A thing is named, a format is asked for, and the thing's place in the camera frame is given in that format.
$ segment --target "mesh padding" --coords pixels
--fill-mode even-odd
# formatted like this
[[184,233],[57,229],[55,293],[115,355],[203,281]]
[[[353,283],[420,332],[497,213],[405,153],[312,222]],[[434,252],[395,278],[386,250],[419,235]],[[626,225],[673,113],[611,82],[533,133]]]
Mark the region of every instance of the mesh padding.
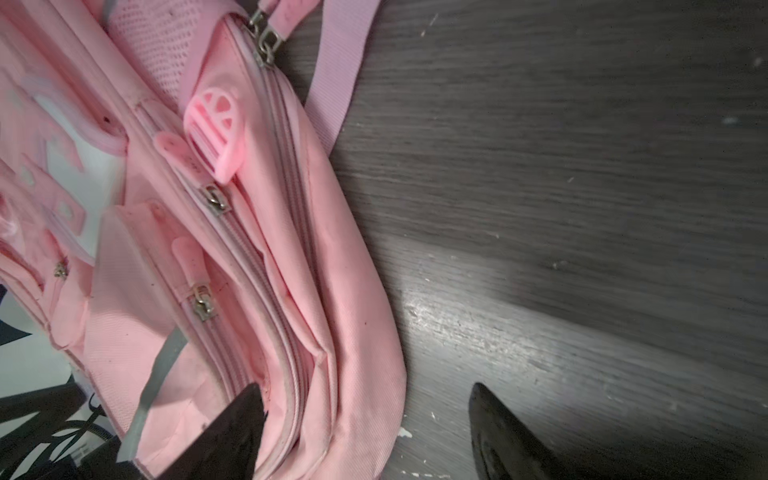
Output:
[[160,99],[176,110],[181,73],[203,0],[122,0],[107,30]]

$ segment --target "wood grain surface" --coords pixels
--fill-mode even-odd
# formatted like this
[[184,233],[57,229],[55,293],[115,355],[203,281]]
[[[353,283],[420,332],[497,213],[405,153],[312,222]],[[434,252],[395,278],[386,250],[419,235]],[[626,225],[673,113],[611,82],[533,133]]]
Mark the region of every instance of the wood grain surface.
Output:
[[[300,94],[319,20],[281,52]],[[477,381],[590,475],[746,478],[768,453],[766,21],[383,2],[331,156],[409,371],[383,478],[477,478]]]

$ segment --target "pink backpack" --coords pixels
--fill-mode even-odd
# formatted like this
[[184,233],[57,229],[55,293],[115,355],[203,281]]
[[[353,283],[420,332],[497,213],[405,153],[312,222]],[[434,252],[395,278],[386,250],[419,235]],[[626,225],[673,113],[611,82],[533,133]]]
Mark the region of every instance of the pink backpack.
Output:
[[378,1],[326,0],[305,111],[272,63],[317,2],[0,2],[0,279],[145,475],[254,382],[254,478],[392,450],[402,352],[327,157]]

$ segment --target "gray strap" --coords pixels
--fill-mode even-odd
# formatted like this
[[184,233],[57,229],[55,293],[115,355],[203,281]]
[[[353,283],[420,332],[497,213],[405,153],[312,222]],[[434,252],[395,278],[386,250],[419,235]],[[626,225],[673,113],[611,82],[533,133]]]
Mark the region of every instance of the gray strap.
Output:
[[109,15],[112,15],[114,7],[118,4],[118,0],[104,0],[104,5],[101,6],[101,27],[106,28],[107,22],[109,22]]
[[141,391],[141,396],[139,397],[136,415],[134,415],[134,419],[131,421],[131,427],[125,432],[123,444],[120,445],[117,463],[128,462],[136,458],[139,440],[141,440],[141,432],[144,430],[144,424],[147,422],[147,416],[149,415],[149,408],[157,398],[165,377],[168,376],[170,368],[176,363],[185,345],[187,345],[187,337],[176,327],[165,340],[163,347],[154,359],[149,380],[147,380],[147,385],[144,386],[144,390]]

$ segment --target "gray wooden surface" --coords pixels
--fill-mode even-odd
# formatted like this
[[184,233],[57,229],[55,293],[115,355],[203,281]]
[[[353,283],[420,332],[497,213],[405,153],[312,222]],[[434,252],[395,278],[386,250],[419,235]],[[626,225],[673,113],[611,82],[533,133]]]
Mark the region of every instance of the gray wooden surface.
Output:
[[[584,472],[742,478],[768,452],[766,20],[384,1],[331,157],[409,371],[383,478],[476,479],[476,381]],[[300,94],[318,32],[282,52]]]

